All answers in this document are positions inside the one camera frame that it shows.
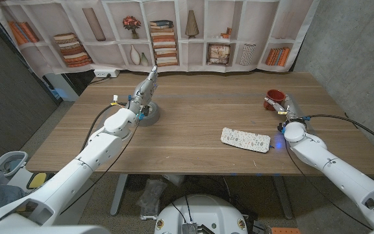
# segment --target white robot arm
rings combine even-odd
[[[298,118],[288,96],[285,106],[287,121],[284,136],[291,150],[301,161],[323,172],[357,205],[374,229],[374,180],[330,153],[319,137],[308,134],[305,121]]]
[[[104,127],[91,135],[88,145],[81,153],[53,178],[32,194],[1,207],[0,227],[10,227],[19,222],[36,226],[52,225],[91,174],[115,157],[121,150],[123,141],[130,139],[129,128],[137,124],[142,107],[151,101],[157,87],[157,76],[155,66],[147,79],[136,87],[134,96],[127,103],[127,108],[118,110],[106,119]],[[36,208],[28,220],[14,213],[18,207],[30,202],[35,203]]]

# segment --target plastic bag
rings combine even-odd
[[[166,187],[167,184],[162,181],[148,179],[145,191],[136,204],[143,208],[154,209]]]

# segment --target black cable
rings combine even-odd
[[[59,215],[62,215],[62,213],[64,213],[65,211],[67,211],[74,203],[76,203],[81,197],[83,197],[93,186],[96,185],[96,183],[102,179],[102,177],[109,171],[109,169],[116,163],[116,161],[121,157],[122,153],[125,151],[125,149],[127,148],[127,146],[129,145],[129,143],[131,142],[131,140],[134,138],[134,135],[135,135],[135,132],[136,132],[136,129],[138,128],[138,125],[140,124],[140,122],[138,121],[138,123],[136,124],[136,127],[135,127],[135,130],[131,136],[131,139],[129,139],[128,141],[128,144],[123,148],[123,150],[121,151],[121,153],[116,157],[115,161],[108,167],[108,169],[106,169],[106,171],[104,171],[101,175],[101,177],[99,177],[99,179],[97,179],[95,181],[95,183],[93,183],[93,185],[91,185],[86,191],[83,192],[82,195],[80,195],[72,204],[70,204],[67,208],[64,209],[64,211],[62,211]]]
[[[288,151],[288,147],[287,147],[287,143],[286,143],[285,137],[284,137],[284,140],[285,140],[285,149],[286,149],[286,152],[288,153],[288,155],[290,156],[290,159],[292,160],[292,162],[294,163],[294,165],[297,167],[297,169],[299,170],[299,172],[301,172],[301,174],[304,176],[304,178],[317,190],[317,192],[319,192],[328,202],[330,202],[333,206],[335,206],[335,208],[339,209],[341,212],[343,212],[344,214],[346,214],[348,217],[352,218],[354,221],[358,222],[359,224],[362,224],[364,227],[366,227],[366,228],[368,228],[368,229],[370,229],[370,230],[373,231],[373,229],[371,227],[365,225],[364,223],[362,223],[361,221],[359,221],[355,217],[351,216],[349,213],[345,212],[342,208],[338,207],[334,202],[332,202],[332,200],[330,200],[330,198],[326,197],[326,195],[324,195],[324,193],[322,193],[322,191],[320,191],[317,188],[317,186],[315,186],[313,184],[313,182],[311,182],[311,180],[304,174],[304,172],[297,166],[297,164],[295,163],[295,161],[292,159],[291,154]]]
[[[90,129],[89,129],[89,132],[88,134],[86,135],[86,138],[84,139],[84,142],[83,142],[83,145],[82,145],[82,148],[81,148],[81,152],[83,151],[84,147],[86,146],[86,143],[88,142],[88,139],[90,137],[90,133],[92,132],[93,128],[94,128],[94,125],[96,124],[96,121],[97,119],[107,110],[109,109],[110,107],[113,107],[114,105],[109,105],[107,106],[105,109],[103,109],[95,118],[95,120],[93,121],[92,123],[92,126],[90,126]]]
[[[181,213],[181,211],[179,210],[179,208],[177,208],[177,207],[174,205],[173,202],[171,202],[171,204],[173,204],[174,208],[176,208],[176,209],[180,212],[180,214],[181,214],[181,216],[182,216],[182,219],[184,219],[184,223],[187,223],[187,222],[186,222],[186,218],[184,217],[184,215],[182,215],[182,213]]]
[[[188,205],[187,195],[184,196],[186,198],[187,208],[188,208],[188,215],[190,215],[190,222],[193,223],[192,214],[190,213],[190,206]]]
[[[349,118],[344,118],[344,117],[341,117],[341,116],[334,116],[334,115],[330,115],[330,114],[313,114],[313,115],[305,116],[305,117],[308,117],[308,118],[313,118],[313,117],[329,117],[329,118],[336,118],[336,119],[339,119],[339,120],[345,120],[345,121],[351,122],[352,124],[355,124],[355,125],[363,128],[368,133],[370,133],[370,134],[372,134],[374,136],[374,132],[372,130],[368,129],[367,127],[363,126],[362,124],[360,124],[360,123],[358,123],[358,122],[356,122],[354,120],[351,120]]]
[[[104,81],[105,79],[108,79],[110,77],[110,74],[106,75],[106,77],[100,79],[100,80],[97,80],[97,81],[92,81],[89,83],[89,85],[92,85],[92,84],[95,84],[95,83],[99,83],[101,81]]]

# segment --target power strip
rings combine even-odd
[[[116,78],[119,75],[119,70],[113,69],[96,69],[93,71],[98,78],[104,78],[110,74],[111,78]]]

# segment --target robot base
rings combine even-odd
[[[187,224],[191,224],[189,207],[191,219],[197,224],[198,229],[208,229],[214,234],[247,233],[242,214],[229,202],[206,194],[191,194],[187,196],[187,200],[188,206],[185,197],[173,202],[185,217]],[[197,229],[182,231],[184,219],[176,208],[169,204],[161,211],[156,220],[155,234],[197,233]]]

